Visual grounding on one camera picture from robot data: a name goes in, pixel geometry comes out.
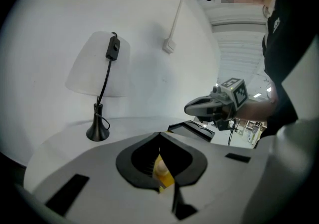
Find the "person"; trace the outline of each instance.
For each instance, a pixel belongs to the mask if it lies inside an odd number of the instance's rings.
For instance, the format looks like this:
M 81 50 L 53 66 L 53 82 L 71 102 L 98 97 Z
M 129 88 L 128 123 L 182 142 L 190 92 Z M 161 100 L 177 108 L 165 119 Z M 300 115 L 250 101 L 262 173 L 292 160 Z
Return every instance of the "person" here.
M 297 114 L 282 82 L 299 62 L 317 33 L 315 0 L 228 0 L 262 4 L 266 8 L 267 33 L 262 41 L 265 72 L 271 82 L 271 98 L 248 102 L 233 115 L 235 118 L 267 121 L 261 138 L 274 135 L 284 125 L 295 122 Z

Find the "wall outlet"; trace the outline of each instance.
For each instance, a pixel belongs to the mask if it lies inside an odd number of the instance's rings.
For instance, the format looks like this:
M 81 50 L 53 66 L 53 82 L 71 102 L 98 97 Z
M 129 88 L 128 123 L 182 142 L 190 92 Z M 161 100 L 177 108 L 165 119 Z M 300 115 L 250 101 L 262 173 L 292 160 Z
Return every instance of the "wall outlet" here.
M 176 44 L 173 42 L 171 38 L 165 39 L 163 44 L 163 50 L 165 52 L 167 52 L 168 54 L 174 53 L 175 47 L 176 47 Z

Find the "forearm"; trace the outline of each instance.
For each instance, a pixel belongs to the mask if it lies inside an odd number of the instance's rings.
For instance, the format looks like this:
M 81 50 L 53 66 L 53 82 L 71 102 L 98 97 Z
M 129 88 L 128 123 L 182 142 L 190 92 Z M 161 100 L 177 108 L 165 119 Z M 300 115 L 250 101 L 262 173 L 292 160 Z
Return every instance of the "forearm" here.
M 276 102 L 270 101 L 245 103 L 237 112 L 236 118 L 253 121 L 267 121 L 276 108 Z

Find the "ceiling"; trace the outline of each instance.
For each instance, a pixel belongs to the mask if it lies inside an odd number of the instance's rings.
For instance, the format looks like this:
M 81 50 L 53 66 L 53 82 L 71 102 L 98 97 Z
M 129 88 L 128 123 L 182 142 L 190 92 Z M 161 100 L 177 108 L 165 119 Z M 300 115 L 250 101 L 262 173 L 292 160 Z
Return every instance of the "ceiling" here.
M 244 79 L 249 97 L 267 99 L 269 77 L 264 72 L 262 39 L 266 19 L 262 6 L 197 0 L 202 6 L 218 41 L 221 61 L 218 83 L 231 77 Z

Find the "table lamp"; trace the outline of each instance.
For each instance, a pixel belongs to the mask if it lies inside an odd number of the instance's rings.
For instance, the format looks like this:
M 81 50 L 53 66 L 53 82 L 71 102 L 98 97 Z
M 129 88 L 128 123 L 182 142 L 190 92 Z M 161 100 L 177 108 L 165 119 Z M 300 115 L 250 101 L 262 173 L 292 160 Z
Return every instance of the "table lamp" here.
M 129 43 L 114 32 L 99 31 L 91 35 L 73 64 L 65 86 L 74 92 L 97 96 L 93 124 L 86 132 L 92 141 L 109 137 L 110 124 L 102 117 L 101 98 L 127 95 L 129 63 Z

